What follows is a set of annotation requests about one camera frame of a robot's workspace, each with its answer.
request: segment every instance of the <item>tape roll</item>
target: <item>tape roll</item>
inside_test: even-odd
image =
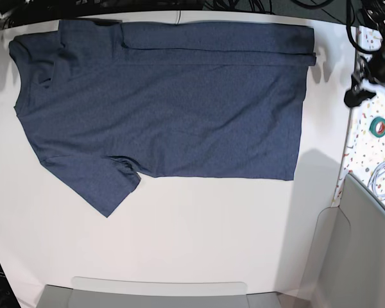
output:
[[[372,120],[370,132],[375,137],[381,138],[385,135],[385,119],[383,117],[376,117]]]

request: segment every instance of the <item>folded shirt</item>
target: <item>folded shirt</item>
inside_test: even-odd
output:
[[[15,37],[15,110],[40,163],[104,216],[158,176],[292,180],[314,31],[60,21]]]

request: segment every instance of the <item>coiled cable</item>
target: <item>coiled cable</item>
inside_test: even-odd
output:
[[[385,201],[385,193],[379,194],[377,192],[378,184],[377,180],[385,174],[385,162],[380,163],[372,173],[370,181],[368,182],[369,189],[373,192],[376,197],[384,203]]]

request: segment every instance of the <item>white tabletop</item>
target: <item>white tabletop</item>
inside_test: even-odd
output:
[[[39,164],[13,110],[20,79],[8,42],[21,33],[56,30],[58,22],[0,31],[0,262],[22,307],[35,307],[45,284],[71,287],[73,277],[241,281],[248,293],[296,290],[343,154],[349,117],[343,96],[355,56],[345,27],[229,12],[103,18],[313,27],[317,65],[307,77],[295,180],[141,175],[140,186],[106,219]]]

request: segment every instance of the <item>shirt sleeve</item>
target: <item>shirt sleeve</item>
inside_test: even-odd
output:
[[[65,156],[48,158],[41,163],[106,217],[140,182],[130,163],[108,157]]]

